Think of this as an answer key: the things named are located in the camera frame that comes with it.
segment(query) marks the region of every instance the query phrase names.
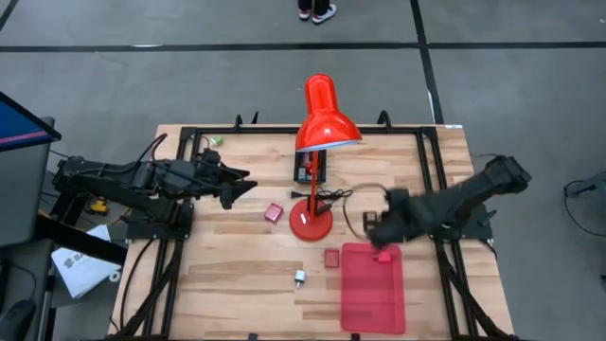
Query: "person's feet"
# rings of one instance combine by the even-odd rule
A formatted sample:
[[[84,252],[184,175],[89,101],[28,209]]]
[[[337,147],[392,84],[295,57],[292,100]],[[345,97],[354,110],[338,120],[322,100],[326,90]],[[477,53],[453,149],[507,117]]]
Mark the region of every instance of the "person's feet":
[[[314,24],[320,25],[320,24],[324,23],[325,21],[329,20],[330,18],[332,18],[336,12],[337,12],[337,6],[334,4],[331,4],[329,6],[329,9],[323,15],[314,14],[312,21]]]
[[[308,9],[308,10],[299,10],[299,19],[301,19],[302,21],[307,21],[308,19],[310,19],[310,15],[312,14],[312,10]]]

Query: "small white object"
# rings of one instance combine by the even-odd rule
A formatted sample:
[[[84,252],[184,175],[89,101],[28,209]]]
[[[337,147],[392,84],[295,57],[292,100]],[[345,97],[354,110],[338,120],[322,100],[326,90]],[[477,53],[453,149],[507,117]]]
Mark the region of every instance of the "small white object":
[[[294,281],[296,282],[296,287],[300,288],[301,284],[305,282],[305,271],[296,270],[296,273],[294,274]]]
[[[120,274],[119,271],[114,271],[110,276],[109,279],[111,282],[113,283],[118,283],[120,282],[120,278],[122,277],[122,275]]]
[[[99,225],[86,234],[106,242],[110,240],[107,225]],[[109,261],[97,260],[64,247],[54,251],[51,258],[72,298],[80,298],[121,268]]]

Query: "wooden tabletop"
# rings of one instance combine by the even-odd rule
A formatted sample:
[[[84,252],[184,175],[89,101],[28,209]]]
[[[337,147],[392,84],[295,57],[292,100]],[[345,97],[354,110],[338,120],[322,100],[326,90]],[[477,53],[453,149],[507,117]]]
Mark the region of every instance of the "wooden tabletop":
[[[161,125],[158,134],[169,137],[157,158],[174,158],[182,125]],[[439,145],[449,186],[473,174],[465,135],[460,127],[437,126]],[[191,236],[185,243],[170,338],[246,339],[256,332],[261,339],[341,339],[340,269],[324,267],[324,250],[357,242],[348,230],[342,201],[332,209],[333,227],[319,242],[303,242],[293,235],[288,214],[296,200],[291,190],[310,188],[293,181],[294,135],[225,135],[215,149],[227,166],[250,171],[258,186],[244,194],[231,210],[208,197],[195,202]],[[431,151],[429,141],[427,151]],[[428,152],[434,188],[438,188],[433,157]],[[423,193],[416,139],[412,135],[365,135],[361,144],[328,151],[325,189],[350,188],[378,182]],[[284,206],[277,224],[264,221],[272,202]],[[348,200],[354,228],[362,230],[362,212],[385,207],[378,191],[356,192]],[[131,244],[114,307],[119,308],[126,275],[145,241]],[[126,315],[132,315],[150,290],[158,242],[143,256],[134,273]],[[472,293],[506,332],[513,332],[494,255],[480,242],[461,243]],[[362,339],[450,339],[436,250],[428,239],[401,245],[404,273],[406,333],[362,334]],[[296,289],[294,273],[307,273]],[[462,332],[464,314],[455,294]],[[158,300],[153,329],[160,330],[164,294]]]

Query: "computer screen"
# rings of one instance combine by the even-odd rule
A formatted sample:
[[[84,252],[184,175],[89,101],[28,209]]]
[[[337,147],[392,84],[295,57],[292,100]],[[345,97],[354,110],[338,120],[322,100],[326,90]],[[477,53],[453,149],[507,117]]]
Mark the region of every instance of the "computer screen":
[[[61,134],[0,92],[0,152],[61,140]]]

